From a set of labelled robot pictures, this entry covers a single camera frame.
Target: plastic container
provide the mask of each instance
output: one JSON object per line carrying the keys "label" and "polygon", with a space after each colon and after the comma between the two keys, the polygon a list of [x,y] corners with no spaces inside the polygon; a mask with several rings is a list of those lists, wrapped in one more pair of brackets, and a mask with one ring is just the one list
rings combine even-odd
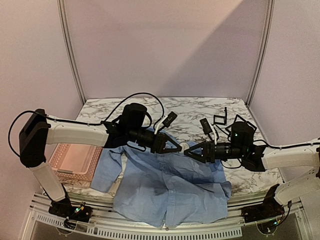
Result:
{"label": "plastic container", "polygon": [[102,147],[59,143],[49,164],[58,177],[92,181]]}

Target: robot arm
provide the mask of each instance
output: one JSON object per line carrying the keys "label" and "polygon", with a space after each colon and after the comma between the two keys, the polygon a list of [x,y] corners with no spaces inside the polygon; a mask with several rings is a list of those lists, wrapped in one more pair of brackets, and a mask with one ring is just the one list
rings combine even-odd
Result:
{"label": "robot arm", "polygon": [[[213,132],[206,118],[200,122],[206,135]],[[184,154],[202,163],[214,163],[217,159],[241,159],[242,167],[252,172],[281,167],[313,167],[298,178],[272,186],[262,204],[244,207],[242,216],[247,223],[281,215],[283,205],[320,189],[320,138],[295,145],[255,145],[256,127],[239,115],[226,130],[230,142],[205,141],[185,150]],[[196,153],[197,149],[201,149],[201,153]]]}
{"label": "robot arm", "polygon": [[[70,220],[88,222],[92,209],[85,206],[85,203],[80,207],[72,206],[63,185],[46,162],[46,144],[86,144],[112,149],[133,142],[143,150],[150,148],[151,153],[180,152],[181,146],[167,134],[153,132],[142,126],[145,116],[151,118],[147,108],[138,103],[126,105],[122,115],[112,122],[102,121],[94,124],[49,116],[43,109],[37,109],[32,114],[19,134],[19,157],[21,163],[32,171],[51,199],[49,213],[68,217]],[[169,126],[176,117],[177,115],[171,112],[163,124]],[[166,148],[168,141],[176,148]]]}

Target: black cable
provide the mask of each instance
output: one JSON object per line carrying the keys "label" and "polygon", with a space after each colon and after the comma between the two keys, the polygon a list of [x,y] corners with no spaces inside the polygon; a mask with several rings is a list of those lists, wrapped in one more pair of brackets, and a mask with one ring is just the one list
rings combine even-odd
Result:
{"label": "black cable", "polygon": [[291,148],[297,148],[297,147],[305,147],[305,146],[311,146],[311,143],[299,143],[299,144],[294,144],[294,145],[289,145],[289,146],[272,146],[269,143],[267,143],[265,140],[263,139],[258,139],[258,140],[254,140],[253,142],[263,142],[265,143],[269,148],[272,149],[291,149]]}
{"label": "black cable", "polygon": [[235,167],[230,167],[230,166],[225,166],[222,161],[221,161],[221,165],[226,168],[226,169],[239,169],[242,167],[242,162],[240,161],[240,159],[237,159],[239,162],[240,162],[240,165],[239,166],[235,166]]}
{"label": "black cable", "polygon": [[213,129],[214,129],[215,134],[216,134],[216,140],[218,141],[219,140],[219,133],[218,133],[217,129],[215,128],[215,126],[213,126]]}
{"label": "black cable", "polygon": [[51,121],[56,121],[56,122],[61,122],[61,123],[73,123],[73,124],[81,124],[81,125],[89,125],[89,126],[99,126],[99,125],[102,125],[102,123],[87,123],[87,122],[83,122],[83,121],[74,121],[74,120],[67,120],[67,119],[55,119],[53,117],[49,117],[47,115],[44,115],[44,114],[41,114],[39,112],[36,112],[36,111],[32,111],[32,110],[26,110],[26,111],[23,111],[21,112],[14,120],[13,122],[11,123],[11,126],[9,128],[9,132],[8,132],[8,144],[9,144],[9,147],[10,149],[12,150],[12,152],[18,156],[18,158],[20,158],[20,155],[14,150],[14,148],[12,147],[11,145],[11,140],[10,140],[10,136],[11,136],[11,131],[12,131],[12,128],[13,126],[15,125],[16,121],[24,114],[37,114],[39,116],[42,116],[48,120],[51,120]]}
{"label": "black cable", "polygon": [[208,134],[208,137],[209,137],[211,142],[214,142],[214,140],[212,139],[212,137],[209,134]]}
{"label": "black cable", "polygon": [[292,206],[292,201],[289,201],[289,202],[288,202],[288,213],[286,214],[286,216],[284,217],[284,219],[281,220],[281,222],[280,222],[278,225],[276,225],[277,227],[279,227],[279,226],[288,218],[288,216],[289,216],[289,214],[290,214],[291,206]]}
{"label": "black cable", "polygon": [[143,153],[147,150],[147,148],[145,146],[143,146],[143,148],[138,148],[138,147],[135,147],[135,146],[131,146],[129,143],[126,143],[126,145],[131,149],[135,149],[135,150],[138,150],[138,151],[143,152]]}
{"label": "black cable", "polygon": [[163,125],[162,127],[159,128],[158,133],[161,132],[166,126]]}
{"label": "black cable", "polygon": [[222,130],[222,128],[221,127],[219,127],[218,125],[215,125],[221,132],[223,132],[225,135],[227,135],[227,136],[229,136],[229,134],[228,133],[226,133],[224,130]]}
{"label": "black cable", "polygon": [[107,120],[110,118],[110,116],[115,112],[115,110],[116,110],[121,104],[123,104],[126,100],[128,100],[129,98],[132,98],[133,96],[136,96],[136,95],[149,95],[149,96],[152,96],[152,97],[155,98],[155,99],[159,102],[159,104],[161,105],[161,108],[162,108],[162,116],[159,118],[158,121],[155,122],[155,124],[158,123],[158,122],[161,120],[161,118],[164,117],[164,115],[165,115],[165,108],[164,108],[162,102],[159,100],[159,98],[157,98],[155,95],[153,95],[152,93],[149,93],[149,92],[136,92],[136,93],[131,94],[130,96],[127,96],[125,99],[123,99],[121,102],[119,102],[118,105],[115,106],[115,108],[110,112],[110,114],[105,118],[104,121],[107,121]]}
{"label": "black cable", "polygon": [[148,125],[148,126],[143,126],[142,128],[143,128],[143,129],[148,129],[148,128],[150,128],[151,125],[152,125],[152,118],[151,118],[151,116],[150,116],[150,114],[149,114],[148,112],[146,112],[145,115],[146,115],[146,116],[148,117],[148,119],[149,119],[149,125]]}

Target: marble table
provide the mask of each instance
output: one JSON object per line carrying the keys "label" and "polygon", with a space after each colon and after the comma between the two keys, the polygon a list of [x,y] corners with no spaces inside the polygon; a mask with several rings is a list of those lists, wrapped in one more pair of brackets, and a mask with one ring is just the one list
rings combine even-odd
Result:
{"label": "marble table", "polygon": [[[210,123],[214,121],[214,115],[223,116],[224,108],[227,107],[227,126],[232,124],[236,114],[256,125],[243,100],[239,98],[222,97],[160,97],[165,114],[173,111],[178,117],[165,130],[173,135],[179,142],[195,141],[200,143],[208,140],[204,135],[200,119],[207,118]],[[105,119],[111,110],[122,100],[122,98],[89,99],[81,109],[77,120],[90,123],[98,123]],[[152,119],[156,121],[161,116],[161,106],[154,98],[142,97],[131,98],[122,104],[110,117],[109,121],[115,119],[122,113],[123,107],[130,103],[140,103],[147,107]],[[226,136],[218,130],[218,142],[226,142]],[[254,139],[263,139],[260,130],[255,133]],[[122,157],[122,165],[126,164],[126,157]],[[237,160],[228,160],[224,163],[227,167],[239,165]],[[243,167],[238,169],[224,169],[225,176],[232,184],[231,199],[266,192],[271,186],[282,183],[283,179],[279,169],[266,172],[250,172]],[[110,199],[115,196],[117,188],[123,177],[123,172],[108,193],[99,192],[90,188],[90,183],[61,178],[70,196],[86,197],[95,200]]]}

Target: white wall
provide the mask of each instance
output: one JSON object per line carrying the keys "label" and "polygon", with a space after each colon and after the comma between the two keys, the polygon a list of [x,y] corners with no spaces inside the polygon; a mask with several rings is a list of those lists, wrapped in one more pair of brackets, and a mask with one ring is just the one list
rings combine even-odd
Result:
{"label": "white wall", "polygon": [[[0,2],[0,239],[16,240],[39,185],[7,142],[13,119],[24,110],[44,108],[75,118],[81,103],[62,37],[57,2]],[[18,121],[12,144],[27,117]]]}
{"label": "white wall", "polygon": [[[320,1],[275,1],[270,37],[251,110],[270,144],[320,137]],[[290,180],[306,168],[285,168]],[[320,239],[320,192],[302,197]]]}
{"label": "white wall", "polygon": [[267,0],[68,0],[66,12],[88,98],[245,98]]}

